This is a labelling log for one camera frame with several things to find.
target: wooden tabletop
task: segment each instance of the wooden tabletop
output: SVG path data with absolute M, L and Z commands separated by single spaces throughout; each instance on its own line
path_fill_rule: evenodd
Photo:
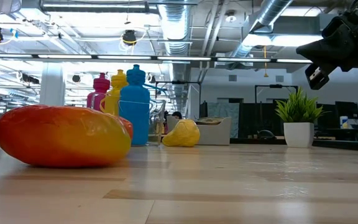
M 358 224 L 358 151 L 134 147 L 104 169 L 29 167 L 0 150 L 0 224 Z

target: wall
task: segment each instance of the wall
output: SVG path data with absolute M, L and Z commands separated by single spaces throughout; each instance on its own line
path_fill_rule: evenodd
M 292 84 L 302 86 L 308 96 L 317 96 L 318 103 L 335 104 L 335 101 L 358 103 L 358 69 L 342 72 L 336 69 L 329 75 L 330 81 L 320 90 L 311 90 L 305 77 L 305 69 L 292 74 Z
M 190 84 L 187 95 L 186 117 L 198 119 L 200 116 L 200 87 L 197 84 Z
M 268 69 L 268 77 L 264 77 L 265 70 L 233 70 L 211 69 L 205 76 L 201 89 L 201 102 L 217 102 L 218 98 L 243 98 L 244 103 L 255 101 L 254 86 L 270 85 L 276 83 L 276 75 L 283 75 L 284 82 L 281 85 L 291 85 L 291 74 L 284 69 Z M 193 77 L 198 71 L 192 70 Z M 229 75 L 237 75 L 236 82 L 229 82 Z M 286 88 L 270 89 L 258 88 L 257 101 L 266 102 L 269 98 L 288 98 L 289 91 Z

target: white column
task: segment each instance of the white column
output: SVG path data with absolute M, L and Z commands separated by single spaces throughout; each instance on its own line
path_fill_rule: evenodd
M 66 75 L 61 63 L 44 63 L 41 79 L 40 104 L 63 106 L 65 104 Z
M 198 119 L 200 116 L 200 86 L 190 84 L 187 98 L 188 119 Z

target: white planter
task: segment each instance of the white planter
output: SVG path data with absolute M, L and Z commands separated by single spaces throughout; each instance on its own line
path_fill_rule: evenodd
M 314 124 L 284 123 L 284 136 L 288 147 L 311 147 L 314 138 Z

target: yellow bag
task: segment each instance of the yellow bag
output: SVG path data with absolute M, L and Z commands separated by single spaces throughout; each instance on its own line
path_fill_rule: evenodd
M 190 119 L 183 119 L 162 139 L 162 143 L 166 146 L 193 147 L 199 140 L 200 131 L 196 123 Z

